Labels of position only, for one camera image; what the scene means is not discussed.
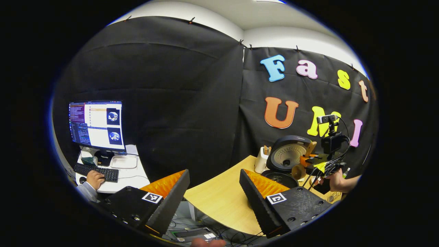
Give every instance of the screw hole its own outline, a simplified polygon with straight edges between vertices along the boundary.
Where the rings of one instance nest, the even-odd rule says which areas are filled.
[[[137,214],[132,214],[131,217],[133,218],[133,220],[135,221],[139,221],[140,217]]]

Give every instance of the monitor stand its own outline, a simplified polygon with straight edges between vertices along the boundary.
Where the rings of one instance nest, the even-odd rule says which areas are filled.
[[[107,167],[110,165],[111,159],[114,156],[113,152],[107,152],[105,150],[98,150],[94,155],[97,157],[97,165]]]

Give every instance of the monitor screen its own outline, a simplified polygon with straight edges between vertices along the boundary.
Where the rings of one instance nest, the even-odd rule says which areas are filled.
[[[73,142],[100,150],[125,151],[122,101],[70,102],[68,118]]]

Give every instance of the sleeve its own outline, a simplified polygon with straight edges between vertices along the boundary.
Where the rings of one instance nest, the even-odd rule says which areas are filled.
[[[96,190],[88,183],[85,182],[81,185],[78,185],[76,189],[82,194],[82,196],[92,202],[98,203],[97,200],[97,192]]]

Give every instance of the black backdrop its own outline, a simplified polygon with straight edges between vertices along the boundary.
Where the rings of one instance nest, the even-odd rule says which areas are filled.
[[[54,128],[67,161],[79,147],[68,102],[123,100],[125,144],[136,144],[150,181],[189,169],[191,187],[229,166],[243,46],[212,28],[169,17],[107,26],[73,58],[54,93]]]
[[[107,26],[76,54],[55,90],[55,133],[67,161],[73,166],[79,151],[67,128],[69,101],[123,100],[125,144],[137,145],[150,181],[189,169],[190,187],[288,134],[317,141],[315,152],[322,153],[320,136],[307,134],[312,107],[319,106],[325,114],[341,113],[351,138],[353,119],[362,120],[360,145],[345,158],[348,178],[362,174],[378,129],[370,81],[337,59],[286,48],[245,49],[243,67],[243,48],[223,33],[177,18],[140,17]],[[285,78],[270,82],[260,61],[278,54],[285,57]],[[296,72],[302,59],[316,65],[317,79]],[[339,69],[349,75],[349,90],[338,85]],[[361,96],[360,80],[369,102]],[[285,101],[299,104],[291,126],[267,124],[266,97],[282,101],[279,120],[286,115]],[[338,131],[347,134],[342,123]]]
[[[276,55],[282,55],[284,78],[274,82],[269,81],[269,73],[260,61]],[[317,79],[300,75],[296,72],[299,60],[308,60],[317,67]],[[341,69],[348,73],[350,89],[341,88],[338,84],[337,71]],[[328,56],[310,52],[297,51],[287,48],[260,47],[245,49],[242,93],[239,104],[239,124],[234,145],[232,164],[244,159],[249,154],[258,155],[259,148],[273,143],[289,134],[299,135],[317,142],[315,153],[323,153],[321,137],[307,134],[314,118],[313,106],[324,109],[325,114],[336,111],[341,114],[352,139],[354,119],[363,122],[358,147],[350,147],[345,157],[351,171],[347,178],[363,173],[367,166],[367,154],[373,152],[378,131],[378,102],[372,83],[363,74],[352,69],[349,65]],[[358,82],[362,80],[367,87],[368,102],[363,100]],[[287,128],[270,126],[265,118],[266,97],[275,97],[282,101],[278,106],[277,119],[282,121],[287,114],[286,101],[299,104],[295,109],[293,122]],[[337,131],[347,135],[342,121]],[[344,152],[347,144],[342,145],[339,152]]]

